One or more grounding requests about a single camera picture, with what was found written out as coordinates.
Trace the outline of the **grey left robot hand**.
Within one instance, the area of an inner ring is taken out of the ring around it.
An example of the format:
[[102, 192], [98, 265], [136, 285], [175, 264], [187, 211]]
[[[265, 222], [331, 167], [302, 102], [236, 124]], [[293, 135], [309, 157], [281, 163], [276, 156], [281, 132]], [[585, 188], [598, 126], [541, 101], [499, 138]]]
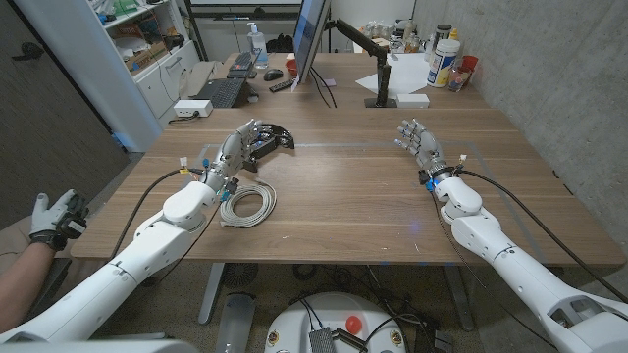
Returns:
[[230, 177], [242, 169], [252, 152], [261, 124], [261, 121], [251, 120], [226, 137], [209, 170], [203, 174], [204, 184], [218, 192]]

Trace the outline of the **person's white gloved hand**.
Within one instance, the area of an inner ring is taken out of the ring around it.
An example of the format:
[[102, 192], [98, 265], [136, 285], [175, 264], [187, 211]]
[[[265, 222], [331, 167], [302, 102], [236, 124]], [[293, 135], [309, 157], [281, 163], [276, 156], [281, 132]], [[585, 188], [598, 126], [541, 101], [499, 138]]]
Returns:
[[64, 250], [68, 238], [57, 230], [57, 224], [68, 211], [68, 204], [76, 195], [73, 189], [66, 191], [53, 206], [49, 207], [49, 197], [39, 193], [35, 199], [29, 239], [31, 244], [46, 244], [54, 251]]

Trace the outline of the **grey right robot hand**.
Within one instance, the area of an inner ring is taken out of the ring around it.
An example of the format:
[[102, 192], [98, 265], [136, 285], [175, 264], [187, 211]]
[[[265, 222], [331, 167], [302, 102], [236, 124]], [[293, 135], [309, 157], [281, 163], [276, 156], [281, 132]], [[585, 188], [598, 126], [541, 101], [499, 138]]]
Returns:
[[445, 153], [433, 134], [416, 120], [403, 120], [397, 128], [401, 139], [394, 143], [410, 153], [419, 166], [420, 180], [441, 182], [451, 177], [452, 168], [445, 160]]

